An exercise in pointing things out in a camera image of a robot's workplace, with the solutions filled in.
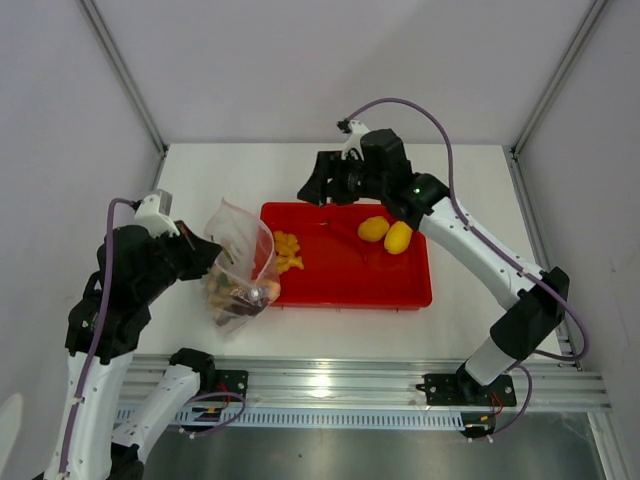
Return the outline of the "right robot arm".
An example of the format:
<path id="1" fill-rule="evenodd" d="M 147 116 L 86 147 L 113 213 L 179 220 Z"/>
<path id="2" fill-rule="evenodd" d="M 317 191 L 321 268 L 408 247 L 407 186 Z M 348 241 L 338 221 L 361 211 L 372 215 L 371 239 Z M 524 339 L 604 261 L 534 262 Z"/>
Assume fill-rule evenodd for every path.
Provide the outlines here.
<path id="1" fill-rule="evenodd" d="M 560 324 L 569 278 L 517 256 L 488 233 L 437 177 L 417 173 L 390 129 L 352 126 L 340 151 L 320 151 L 297 194 L 316 205 L 379 201 L 391 216 L 435 241 L 466 267 L 503 308 L 488 338 L 458 368 L 455 385 L 466 405 L 481 402 L 511 367 L 537 352 Z"/>

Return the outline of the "clear pink-dotted zip bag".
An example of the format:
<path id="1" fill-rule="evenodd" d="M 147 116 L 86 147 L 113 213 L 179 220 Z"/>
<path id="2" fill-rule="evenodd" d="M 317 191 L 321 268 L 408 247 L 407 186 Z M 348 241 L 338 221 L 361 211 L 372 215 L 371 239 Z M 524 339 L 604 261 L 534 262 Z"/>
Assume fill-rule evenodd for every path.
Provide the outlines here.
<path id="1" fill-rule="evenodd" d="M 206 239 L 221 245 L 231 253 L 235 265 L 226 267 L 226 270 L 237 276 L 246 286 L 256 285 L 262 280 L 280 283 L 274 237 L 269 227 L 258 216 L 223 200 L 208 221 L 204 233 Z M 214 322 L 214 312 L 207 305 L 207 301 L 205 306 L 211 314 L 216 331 L 222 337 L 234 335 L 267 309 L 253 318 L 245 318 L 219 327 Z"/>

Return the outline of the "orange ginger root piece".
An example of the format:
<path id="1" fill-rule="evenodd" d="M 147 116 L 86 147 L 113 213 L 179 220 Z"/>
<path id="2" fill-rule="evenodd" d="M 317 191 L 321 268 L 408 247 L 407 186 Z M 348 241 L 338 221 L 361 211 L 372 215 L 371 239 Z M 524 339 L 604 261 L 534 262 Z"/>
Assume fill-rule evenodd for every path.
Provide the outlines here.
<path id="1" fill-rule="evenodd" d="M 275 231 L 273 237 L 278 273 L 282 275 L 291 269 L 303 270 L 304 262 L 300 256 L 301 246 L 298 238 L 283 231 Z"/>

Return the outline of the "purple sweet potato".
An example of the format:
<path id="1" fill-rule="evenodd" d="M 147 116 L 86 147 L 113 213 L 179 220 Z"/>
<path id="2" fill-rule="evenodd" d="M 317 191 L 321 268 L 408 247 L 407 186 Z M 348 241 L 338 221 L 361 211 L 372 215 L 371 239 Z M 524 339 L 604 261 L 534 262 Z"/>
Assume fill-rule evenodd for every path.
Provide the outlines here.
<path id="1" fill-rule="evenodd" d="M 280 296 L 280 292 L 280 283 L 272 280 L 262 280 L 256 285 L 246 286 L 246 292 L 243 294 L 241 300 L 241 313 L 234 315 L 213 309 L 214 322 L 219 327 L 223 327 L 235 321 L 253 318 L 274 303 Z"/>

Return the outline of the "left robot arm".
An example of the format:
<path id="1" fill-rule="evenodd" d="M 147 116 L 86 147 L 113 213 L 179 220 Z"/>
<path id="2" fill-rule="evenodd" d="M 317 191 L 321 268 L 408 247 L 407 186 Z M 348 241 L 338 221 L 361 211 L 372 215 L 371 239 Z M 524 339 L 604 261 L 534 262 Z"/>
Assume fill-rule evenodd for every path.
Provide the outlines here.
<path id="1" fill-rule="evenodd" d="M 176 221 L 161 233 L 108 227 L 98 269 L 68 316 L 68 384 L 58 439 L 42 479 L 139 479 L 162 431 L 191 398 L 216 390 L 212 355 L 183 347 L 122 433 L 112 431 L 120 391 L 151 320 L 150 306 L 178 281 L 200 280 L 220 245 Z"/>

